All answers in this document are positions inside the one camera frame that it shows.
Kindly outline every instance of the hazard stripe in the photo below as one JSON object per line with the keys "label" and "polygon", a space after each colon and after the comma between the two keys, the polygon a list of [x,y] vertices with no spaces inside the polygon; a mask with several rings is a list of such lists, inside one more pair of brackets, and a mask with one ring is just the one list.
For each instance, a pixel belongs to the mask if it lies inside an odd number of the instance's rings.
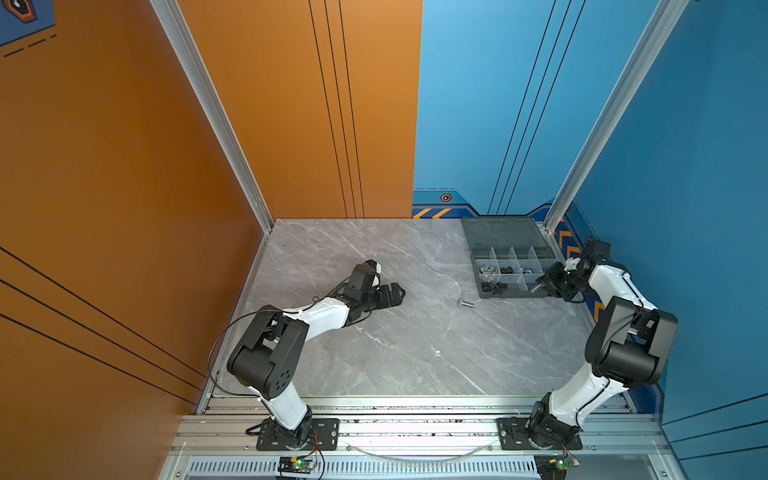
{"label": "hazard stripe", "polygon": [[421,218],[423,214],[426,214],[429,212],[431,208],[425,208],[424,210],[418,212],[416,215],[413,216],[413,218]]}
{"label": "hazard stripe", "polygon": [[435,216],[433,216],[432,218],[440,218],[440,217],[442,217],[443,215],[445,215],[446,213],[448,213],[449,211],[451,211],[451,209],[450,209],[450,208],[444,208],[444,209],[443,209],[443,210],[442,210],[442,211],[441,211],[439,214],[436,214],[436,215],[435,215]]}

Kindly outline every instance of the cable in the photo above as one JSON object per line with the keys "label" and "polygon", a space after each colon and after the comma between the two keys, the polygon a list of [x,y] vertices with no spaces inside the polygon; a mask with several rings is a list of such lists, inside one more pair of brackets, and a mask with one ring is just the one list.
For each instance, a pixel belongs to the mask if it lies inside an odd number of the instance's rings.
{"label": "cable", "polygon": [[502,168],[498,171],[498,178],[496,179],[496,187],[493,189],[493,195],[491,195],[491,203],[488,204],[488,215],[491,214],[491,207],[493,206],[493,199],[496,197],[496,190],[498,190],[498,184],[502,181],[502,173],[504,172],[504,166],[507,163],[507,157],[509,156],[509,148],[512,146],[512,139],[515,138],[515,131],[518,129],[518,122],[520,121],[520,113],[523,111],[523,104],[525,104],[525,98],[528,96],[528,89],[531,87],[531,80],[533,79],[533,72],[536,70],[536,64],[538,63],[538,56],[541,54],[541,46],[544,45],[544,39],[547,36],[547,30],[549,29],[549,22],[552,20],[552,12],[554,12],[554,4],[552,2],[552,9],[549,11],[549,18],[547,18],[547,24],[544,27],[544,34],[541,36],[541,42],[538,44],[538,50],[536,51],[536,59],[533,61],[533,67],[531,68],[531,75],[528,77],[528,84],[525,85],[525,93],[523,99],[520,102],[520,109],[518,110],[518,116],[515,119],[515,126],[512,128],[512,135],[509,137],[509,143],[507,144],[507,153],[504,154],[504,160],[502,161]]}
{"label": "cable", "polygon": [[80,349],[77,349],[77,348],[73,347],[72,345],[69,345],[68,343],[64,343],[64,342],[62,342],[62,341],[61,341],[61,340],[59,340],[59,339],[55,339],[54,337],[52,337],[52,336],[50,336],[50,335],[47,335],[47,334],[45,334],[45,333],[41,332],[40,330],[37,330],[37,329],[33,329],[33,328],[32,328],[32,327],[30,327],[29,325],[25,325],[24,323],[21,323],[21,322],[19,322],[18,320],[12,319],[10,316],[7,316],[7,315],[5,315],[4,313],[0,313],[0,317],[2,317],[2,318],[4,318],[4,319],[8,320],[9,322],[13,322],[13,323],[15,323],[15,324],[16,324],[16,325],[18,325],[18,326],[24,327],[24,328],[26,328],[27,330],[29,330],[29,331],[31,331],[31,332],[37,333],[38,335],[40,335],[40,336],[43,336],[43,337],[45,337],[45,338],[47,338],[47,339],[49,339],[49,340],[53,340],[54,342],[58,343],[59,345],[61,345],[61,346],[65,346],[65,347],[67,347],[67,348],[68,348],[68,349],[70,349],[70,350],[74,350],[75,352],[77,352],[77,353],[80,353],[81,355],[85,355],[85,356],[87,356],[89,359],[93,359],[93,360],[96,360],[97,362],[101,363],[102,365],[106,365],[106,366],[108,366],[108,367],[110,367],[110,368],[112,368],[112,369],[115,369],[115,370],[117,370],[118,372],[122,372],[122,373],[124,373],[125,375],[128,375],[128,376],[130,376],[130,377],[132,377],[132,378],[135,378],[135,379],[136,379],[136,380],[138,380],[139,382],[143,382],[143,383],[146,383],[147,385],[149,385],[149,386],[153,386],[154,388],[156,388],[156,389],[158,389],[158,390],[160,390],[160,391],[162,391],[162,392],[166,392],[166,393],[168,393],[168,394],[170,394],[170,395],[172,395],[172,396],[176,397],[176,398],[177,398],[177,399],[179,399],[179,400],[184,400],[185,402],[187,402],[187,403],[189,403],[189,404],[191,404],[191,405],[193,405],[193,406],[194,406],[194,405],[196,405],[196,403],[195,403],[195,402],[191,402],[191,401],[189,401],[189,400],[185,399],[184,397],[181,397],[181,396],[179,396],[179,395],[176,395],[175,393],[171,392],[170,390],[166,390],[166,389],[164,389],[163,387],[157,386],[157,385],[155,385],[155,384],[154,384],[154,383],[152,383],[152,382],[148,382],[147,380],[144,380],[144,379],[142,379],[141,377],[138,377],[138,376],[134,375],[133,373],[129,373],[129,372],[126,372],[125,370],[123,370],[123,369],[121,369],[121,368],[119,368],[119,367],[116,367],[116,366],[112,365],[111,363],[105,362],[104,360],[102,360],[102,359],[99,359],[99,358],[97,358],[97,357],[95,357],[95,356],[91,355],[90,353],[86,353],[86,352],[84,352],[84,351],[82,351],[82,350],[80,350]]}
{"label": "cable", "polygon": [[191,369],[191,370],[193,370],[193,371],[194,371],[196,374],[198,374],[199,376],[201,376],[201,377],[205,378],[205,375],[203,375],[202,373],[198,372],[198,371],[197,371],[195,368],[193,368],[192,366],[190,366],[188,363],[185,363],[183,360],[179,359],[178,357],[176,357],[176,356],[173,356],[173,354],[169,353],[167,350],[163,350],[162,348],[160,348],[160,346],[159,346],[158,344],[156,344],[156,343],[152,343],[152,342],[151,342],[149,339],[147,339],[147,337],[145,337],[145,336],[142,336],[140,333],[136,332],[135,330],[132,330],[130,327],[128,327],[128,326],[127,326],[127,325],[125,325],[124,323],[120,323],[120,322],[118,322],[118,320],[117,320],[116,318],[114,318],[112,315],[109,315],[108,313],[106,313],[106,312],[105,312],[105,311],[103,311],[102,309],[100,309],[100,308],[98,308],[97,306],[95,306],[93,303],[91,303],[91,302],[88,302],[88,301],[87,301],[86,299],[84,299],[83,297],[79,296],[78,294],[76,294],[75,292],[73,292],[72,290],[70,290],[69,288],[67,288],[66,286],[64,286],[64,285],[61,285],[61,284],[60,284],[59,282],[57,282],[56,280],[53,280],[51,277],[49,277],[49,276],[48,276],[48,275],[46,275],[45,273],[43,273],[43,272],[41,272],[40,270],[38,270],[38,269],[34,268],[32,265],[30,265],[29,263],[26,263],[24,260],[22,260],[21,258],[17,257],[17,256],[16,256],[16,255],[14,255],[13,253],[11,253],[11,252],[7,251],[5,248],[3,248],[3,247],[0,247],[0,251],[2,251],[2,252],[4,252],[4,253],[8,254],[10,257],[13,257],[13,259],[14,259],[14,260],[18,261],[19,263],[21,263],[22,265],[26,266],[27,268],[29,268],[29,269],[30,269],[30,270],[32,270],[33,272],[35,272],[35,273],[37,273],[38,275],[42,276],[42,277],[43,277],[43,278],[45,278],[47,281],[49,281],[49,282],[53,283],[54,285],[56,285],[56,286],[57,286],[57,287],[59,287],[60,289],[64,290],[66,293],[69,293],[69,294],[70,294],[70,295],[72,295],[74,298],[76,298],[76,299],[80,300],[82,303],[85,303],[86,305],[88,305],[88,306],[89,306],[89,307],[91,307],[92,309],[94,309],[94,310],[96,310],[97,312],[99,312],[101,315],[104,315],[104,316],[106,316],[108,319],[112,320],[113,322],[115,322],[115,323],[116,323],[116,324],[118,324],[119,326],[123,327],[123,328],[124,328],[124,329],[126,329],[127,331],[129,331],[129,332],[133,333],[135,336],[139,337],[139,338],[140,338],[140,339],[142,339],[143,341],[145,341],[145,342],[149,343],[149,344],[150,344],[150,345],[152,345],[154,348],[156,348],[156,349],[160,350],[162,353],[165,353],[165,354],[166,354],[166,355],[168,355],[170,358],[172,358],[172,359],[176,360],[177,362],[179,362],[179,363],[181,363],[182,365],[186,366],[188,369]]}
{"label": "cable", "polygon": [[560,65],[558,66],[558,71],[557,73],[554,74],[554,80],[552,81],[552,86],[549,88],[549,93],[547,94],[547,101],[544,102],[544,107],[541,109],[541,115],[538,118],[538,123],[536,124],[536,128],[533,132],[533,136],[531,137],[531,143],[528,144],[528,150],[525,152],[525,156],[523,157],[523,163],[520,166],[520,170],[518,171],[518,178],[517,180],[515,180],[515,186],[512,188],[512,193],[509,194],[509,200],[507,200],[507,207],[504,209],[505,214],[507,213],[507,210],[509,210],[509,204],[512,202],[512,195],[515,194],[515,190],[517,190],[518,188],[520,175],[522,175],[523,168],[525,168],[525,162],[528,159],[528,154],[531,153],[531,146],[533,145],[533,140],[535,140],[536,138],[536,133],[538,132],[538,126],[541,124],[541,119],[544,117],[544,112],[547,110],[547,104],[549,104],[549,97],[550,95],[552,95],[552,91],[554,90],[554,83],[558,81],[558,76],[560,75],[560,69],[563,66],[563,61],[565,61],[565,55],[568,53],[568,47],[571,46],[571,40],[573,40],[574,33],[576,32],[576,27],[578,26],[579,18],[581,18],[581,13],[584,11],[584,6],[586,4],[587,4],[587,0],[584,0],[584,3],[581,4],[581,10],[579,10],[578,12],[578,17],[576,17],[576,23],[574,23],[574,28],[573,30],[571,30],[571,37],[568,39],[568,43],[565,45],[565,51],[563,52],[563,57],[560,59]]}
{"label": "cable", "polygon": [[83,323],[80,323],[80,322],[78,322],[77,320],[75,320],[74,318],[70,317],[69,315],[66,315],[66,314],[64,314],[63,312],[60,312],[59,310],[57,310],[57,309],[55,309],[54,307],[52,307],[52,306],[48,305],[47,303],[43,302],[42,300],[39,300],[39,299],[37,299],[37,298],[33,297],[32,295],[30,295],[29,293],[26,293],[25,291],[23,291],[23,290],[21,290],[21,289],[19,289],[19,288],[15,287],[15,286],[13,286],[13,285],[11,285],[10,283],[8,283],[8,282],[6,282],[5,280],[3,280],[2,278],[0,278],[0,283],[2,283],[3,285],[5,285],[5,286],[7,286],[7,287],[9,287],[9,288],[12,288],[13,290],[16,290],[16,291],[17,291],[17,292],[19,292],[21,295],[24,295],[24,296],[26,296],[26,297],[27,297],[27,298],[29,298],[30,300],[34,300],[35,302],[37,302],[37,303],[39,303],[40,305],[44,306],[45,308],[47,308],[47,309],[51,310],[52,312],[54,312],[54,313],[57,313],[57,314],[58,314],[58,315],[60,315],[60,316],[63,316],[65,319],[69,320],[70,322],[73,322],[75,325],[78,325],[78,326],[81,326],[81,327],[83,327],[83,328],[84,328],[84,329],[86,329],[88,332],[91,332],[91,333],[95,334],[96,336],[99,336],[100,338],[102,338],[102,339],[104,339],[104,340],[107,340],[107,341],[108,341],[109,343],[111,343],[112,345],[114,345],[114,346],[116,346],[116,347],[118,347],[118,348],[121,348],[121,349],[125,350],[126,352],[130,353],[131,355],[133,355],[133,356],[135,356],[135,357],[137,357],[137,358],[139,358],[139,359],[142,359],[142,360],[144,360],[146,363],[149,363],[150,365],[152,365],[152,366],[154,366],[154,367],[157,367],[158,369],[162,370],[163,372],[166,372],[168,375],[170,375],[170,376],[172,376],[172,377],[174,377],[174,378],[176,378],[176,379],[179,379],[179,380],[181,380],[182,382],[186,383],[187,385],[189,385],[189,386],[191,386],[191,387],[193,387],[193,388],[195,388],[195,389],[198,389],[198,390],[200,390],[201,392],[203,391],[203,389],[202,389],[202,388],[200,388],[199,386],[197,386],[197,385],[194,385],[193,383],[189,383],[187,380],[185,380],[185,379],[181,378],[180,376],[178,376],[178,375],[176,375],[176,374],[174,374],[174,373],[171,373],[171,372],[169,372],[168,370],[166,370],[166,369],[164,369],[163,367],[159,366],[159,365],[158,365],[158,364],[156,364],[155,362],[152,362],[152,361],[150,361],[150,360],[148,360],[148,359],[145,359],[143,356],[139,355],[138,353],[134,352],[133,350],[131,350],[131,349],[129,349],[129,348],[127,348],[127,347],[125,347],[125,346],[122,346],[120,343],[117,343],[117,342],[115,342],[113,339],[111,339],[111,338],[109,338],[109,337],[107,337],[107,336],[105,336],[105,335],[102,335],[102,334],[100,334],[99,332],[97,332],[96,330],[92,329],[91,327],[89,327],[89,326],[87,326],[87,325],[85,325],[85,324],[83,324]]}
{"label": "cable", "polygon": [[[351,277],[351,275],[350,275],[350,276],[348,276],[347,278],[345,278],[344,280],[342,280],[342,281],[341,281],[341,282],[340,282],[338,285],[336,285],[335,287],[333,287],[333,288],[331,289],[331,291],[329,291],[329,292],[328,292],[326,295],[324,295],[324,296],[323,296],[323,298],[326,298],[326,297],[328,297],[328,296],[331,296],[332,294],[336,293],[336,291],[337,291],[339,288],[341,288],[341,286],[342,286],[342,285],[343,285],[343,284],[344,284],[344,283],[345,283],[347,280],[349,280],[349,278],[350,278],[350,277]],[[299,311],[303,311],[303,310],[309,310],[309,309],[310,309],[310,308],[312,308],[313,306],[317,305],[317,303],[318,303],[320,300],[322,300],[323,298],[319,298],[319,299],[318,299],[316,302],[314,302],[312,305],[310,305],[310,306],[308,306],[308,307],[306,307],[306,308],[302,308],[302,309],[290,309],[290,310],[296,310],[297,312],[299,312]],[[211,358],[211,356],[214,354],[214,349],[216,349],[216,344],[217,344],[217,343],[219,343],[219,340],[221,339],[221,337],[222,337],[222,336],[224,336],[224,334],[225,334],[225,333],[227,333],[227,330],[229,330],[229,329],[230,329],[230,327],[231,327],[232,325],[234,325],[235,323],[239,322],[240,320],[242,320],[242,319],[246,318],[247,316],[250,316],[250,315],[255,315],[255,314],[257,314],[257,313],[260,313],[260,312],[289,313],[289,314],[291,314],[291,313],[296,313],[296,312],[288,312],[288,311],[286,311],[286,310],[257,310],[257,311],[255,311],[255,312],[248,312],[248,313],[245,313],[245,314],[243,314],[243,315],[241,315],[241,316],[238,316],[236,319],[232,320],[232,322],[230,322],[230,324],[229,324],[229,325],[227,325],[227,328],[225,328],[225,329],[224,329],[224,331],[223,331],[222,333],[220,333],[218,337],[216,337],[216,339],[214,340],[214,344],[210,346],[210,351],[208,352],[208,360],[206,361],[205,365],[208,367],[208,376],[209,376],[209,378],[210,378],[210,381],[214,383],[214,388],[217,388],[217,389],[221,390],[222,392],[224,392],[224,393],[226,393],[226,394],[228,394],[228,395],[232,395],[232,396],[244,396],[244,397],[250,397],[250,398],[259,398],[259,399],[261,398],[261,396],[259,396],[259,395],[254,395],[253,393],[235,393],[235,392],[230,392],[229,390],[226,390],[226,389],[222,388],[222,387],[221,387],[221,386],[220,386],[220,385],[219,385],[219,384],[216,382],[216,379],[214,378],[214,372],[213,372],[213,370],[211,369],[211,366],[210,366],[210,358]]]}
{"label": "cable", "polygon": [[220,333],[218,337],[216,337],[216,339],[214,340],[214,344],[210,346],[210,351],[208,352],[208,360],[205,362],[205,365],[206,367],[208,367],[208,378],[210,378],[210,381],[214,383],[214,388],[217,388],[222,392],[232,396],[244,396],[244,397],[251,397],[251,398],[258,398],[258,399],[261,398],[261,396],[254,395],[253,393],[235,393],[222,388],[221,385],[219,385],[216,382],[216,379],[214,378],[214,372],[210,367],[210,358],[214,354],[214,349],[216,348],[216,344],[219,343],[219,339],[221,339],[221,337],[224,336],[225,333],[227,333],[227,330],[229,330],[232,327],[232,325],[239,322],[240,320],[251,315],[256,315],[257,313],[261,313],[261,312],[285,313],[282,310],[257,310],[256,312],[248,312],[244,315],[238,316],[236,319],[232,320],[232,322],[229,325],[227,325],[227,328],[225,328],[224,331]]}
{"label": "cable", "polygon": [[341,199],[344,202],[344,216],[349,218],[349,214],[346,211],[346,196],[344,195],[344,182],[341,180],[341,165],[339,165],[339,152],[336,149],[336,136],[333,134],[333,122],[331,121],[331,105],[328,103],[328,90],[326,88],[326,77],[323,74],[323,60],[320,58],[320,43],[317,41],[317,28],[315,27],[315,15],[312,13],[312,2],[306,0],[306,3],[310,7],[310,19],[312,20],[312,31],[315,33],[315,47],[317,48],[317,63],[320,65],[320,80],[323,81],[323,93],[326,97],[326,110],[328,111],[328,124],[331,127],[331,140],[333,141],[333,154],[336,156],[336,169],[339,171],[339,186],[341,187]]}
{"label": "cable", "polygon": [[314,432],[314,435],[315,435],[315,442],[312,442],[311,440],[307,440],[307,441],[315,445],[315,448],[317,449],[318,453],[320,454],[320,458],[323,459],[323,470],[320,472],[320,477],[317,478],[317,480],[322,480],[323,479],[323,475],[326,474],[326,456],[323,455],[323,450],[320,450],[320,447],[317,446],[317,444],[319,443],[318,440],[317,440],[317,432]]}

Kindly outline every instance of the white robotic arm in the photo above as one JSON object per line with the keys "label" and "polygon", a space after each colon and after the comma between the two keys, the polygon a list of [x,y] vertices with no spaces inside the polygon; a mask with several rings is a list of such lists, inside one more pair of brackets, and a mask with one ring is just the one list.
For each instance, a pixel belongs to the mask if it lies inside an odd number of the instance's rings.
{"label": "white robotic arm", "polygon": [[649,302],[626,268],[609,260],[610,252],[609,243],[589,240],[579,257],[555,264],[537,279],[566,301],[593,290],[606,308],[587,340],[586,363],[534,407],[526,430],[536,448],[567,445],[598,406],[633,386],[655,383],[664,371],[677,318]]}
{"label": "white robotic arm", "polygon": [[230,354],[227,371],[259,397],[270,412],[270,428],[289,449],[301,447],[310,435],[312,410],[293,386],[304,343],[364,320],[362,313],[400,305],[405,290],[397,283],[379,285],[380,276],[381,266],[367,260],[355,266],[349,282],[311,305],[263,306]]}

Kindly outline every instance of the aluminum frame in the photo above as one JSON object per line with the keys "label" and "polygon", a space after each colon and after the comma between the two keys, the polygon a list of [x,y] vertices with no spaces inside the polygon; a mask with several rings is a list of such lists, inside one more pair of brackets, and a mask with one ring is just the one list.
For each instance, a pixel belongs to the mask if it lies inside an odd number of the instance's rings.
{"label": "aluminum frame", "polygon": [[243,148],[237,140],[235,130],[230,123],[227,112],[216,92],[214,82],[208,74],[203,57],[197,50],[192,32],[184,20],[181,8],[176,0],[150,0],[160,24],[165,30],[168,41],[176,52],[176,56],[187,74],[190,84],[197,95],[197,100],[203,108],[211,128],[219,140],[232,171],[235,173],[240,188],[243,189],[253,214],[259,221],[264,233],[271,233],[274,225],[272,215],[266,206],[253,171],[248,164]]}
{"label": "aluminum frame", "polygon": [[[243,285],[243,289],[240,291],[240,298],[237,299],[237,305],[235,305],[235,310],[232,313],[232,317],[229,320],[229,323],[232,323],[238,316],[242,315],[243,308],[245,307],[245,304],[248,300],[248,295],[250,294],[250,289],[253,286],[253,281],[256,279],[256,273],[259,269],[259,265],[261,264],[261,260],[264,258],[264,252],[266,251],[266,245],[269,242],[270,235],[268,233],[264,233],[264,235],[261,237],[261,242],[259,243],[259,249],[256,251],[256,256],[253,258],[253,262],[250,264],[250,270],[248,271],[248,276],[245,279],[245,284]],[[235,328],[231,328],[227,330],[227,333],[224,334],[224,338],[221,340],[221,346],[219,347],[219,351],[216,354],[216,360],[214,361],[214,364],[210,367],[210,371],[213,372],[213,377],[218,377],[219,371],[222,369],[224,365],[224,355],[222,352],[228,352],[229,346],[233,342],[233,336],[235,335]],[[214,382],[211,380],[210,377],[205,382],[205,387],[203,388],[203,392],[200,394],[200,401],[197,403],[197,408],[195,409],[195,415],[202,415],[205,413],[205,409],[208,406],[208,402],[210,401],[211,397],[214,394]]]}
{"label": "aluminum frame", "polygon": [[660,0],[544,220],[554,233],[689,0]]}

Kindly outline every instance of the gray marble surface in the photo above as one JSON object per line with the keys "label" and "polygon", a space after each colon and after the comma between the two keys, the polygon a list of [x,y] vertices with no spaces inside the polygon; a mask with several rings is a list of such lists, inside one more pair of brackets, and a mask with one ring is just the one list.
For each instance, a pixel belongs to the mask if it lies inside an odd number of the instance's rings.
{"label": "gray marble surface", "polygon": [[[245,311],[311,303],[369,258],[405,300],[305,344],[302,396],[542,395],[584,362],[588,329],[572,305],[478,299],[460,220],[278,220]],[[247,392],[228,372],[219,378]]]}

